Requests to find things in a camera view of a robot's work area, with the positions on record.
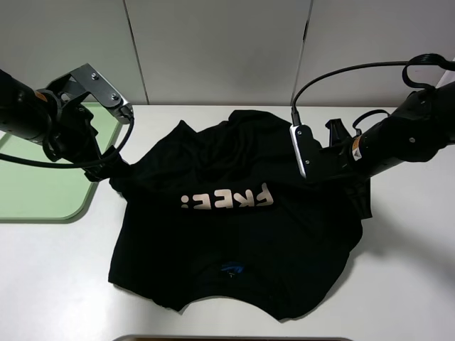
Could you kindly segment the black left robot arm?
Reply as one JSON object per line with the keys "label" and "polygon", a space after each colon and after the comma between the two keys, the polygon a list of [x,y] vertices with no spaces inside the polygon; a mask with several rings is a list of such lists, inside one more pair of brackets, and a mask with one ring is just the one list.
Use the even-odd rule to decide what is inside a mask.
{"label": "black left robot arm", "polygon": [[[97,143],[94,115],[83,105],[88,96],[128,126],[120,144],[105,152]],[[1,72],[1,131],[39,145],[49,160],[45,163],[3,154],[3,161],[37,168],[80,168],[94,183],[124,177],[131,173],[131,167],[120,151],[133,127],[132,104],[88,63],[39,90]]]}

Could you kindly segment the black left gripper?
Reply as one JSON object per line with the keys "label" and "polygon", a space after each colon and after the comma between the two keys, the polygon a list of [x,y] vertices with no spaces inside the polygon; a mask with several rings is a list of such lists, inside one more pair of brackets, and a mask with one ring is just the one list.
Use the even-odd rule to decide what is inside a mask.
{"label": "black left gripper", "polygon": [[83,169],[91,182],[121,176],[123,160],[118,150],[110,146],[103,153],[98,146],[98,131],[91,125],[93,113],[82,103],[79,107],[67,108],[52,92],[45,89],[39,92],[51,109],[50,126],[42,143],[45,155],[51,161],[63,159]]}

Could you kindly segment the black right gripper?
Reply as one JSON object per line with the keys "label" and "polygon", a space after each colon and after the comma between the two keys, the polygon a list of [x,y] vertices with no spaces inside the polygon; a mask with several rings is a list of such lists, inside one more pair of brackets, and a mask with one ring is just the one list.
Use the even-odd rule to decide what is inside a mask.
{"label": "black right gripper", "polygon": [[329,130],[327,147],[317,145],[305,159],[306,179],[342,188],[359,217],[370,216],[370,180],[354,169],[350,151],[354,138],[340,119],[326,123]]}

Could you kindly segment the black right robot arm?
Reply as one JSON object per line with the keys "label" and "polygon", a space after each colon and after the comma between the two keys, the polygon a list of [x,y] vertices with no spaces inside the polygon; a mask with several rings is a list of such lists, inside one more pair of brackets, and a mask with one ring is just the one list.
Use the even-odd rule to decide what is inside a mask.
{"label": "black right robot arm", "polygon": [[294,143],[301,175],[310,183],[343,188],[359,218],[372,216],[370,178],[403,162],[423,163],[454,144],[454,83],[412,92],[393,113],[351,136],[340,119],[327,121],[322,147],[302,125]]}

